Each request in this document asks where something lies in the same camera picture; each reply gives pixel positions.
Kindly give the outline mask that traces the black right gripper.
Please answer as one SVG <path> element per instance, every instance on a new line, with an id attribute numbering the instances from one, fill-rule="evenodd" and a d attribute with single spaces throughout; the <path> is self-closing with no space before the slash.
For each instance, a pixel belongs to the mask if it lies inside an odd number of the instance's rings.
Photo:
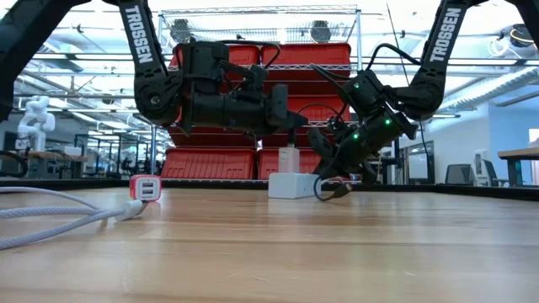
<path id="1" fill-rule="evenodd" d="M 350 174 L 360 175 L 363 184 L 372 185 L 377 181 L 377 173 L 368 159 L 376 157 L 385 145 L 401 135 L 413 139 L 417 129 L 418 126 L 411 124 L 404 114 L 386 110 L 371 116 L 362 125 L 348 125 L 332 118 L 328 132 L 333 139 L 318 133 L 321 159 L 313 173 L 322 175 L 323 180 L 350 180 Z"/>

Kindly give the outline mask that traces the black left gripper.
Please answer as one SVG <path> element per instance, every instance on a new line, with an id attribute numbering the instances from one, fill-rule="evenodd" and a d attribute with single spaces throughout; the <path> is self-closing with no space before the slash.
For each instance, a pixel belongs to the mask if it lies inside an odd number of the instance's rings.
<path id="1" fill-rule="evenodd" d="M 248 98 L 243 91 L 227 94 L 193 93 L 191 121 L 193 125 L 252 132 L 257 136 L 278 130 L 301 128 L 307 117 L 288 111 L 288 87 L 274 86 L 269 95 Z"/>

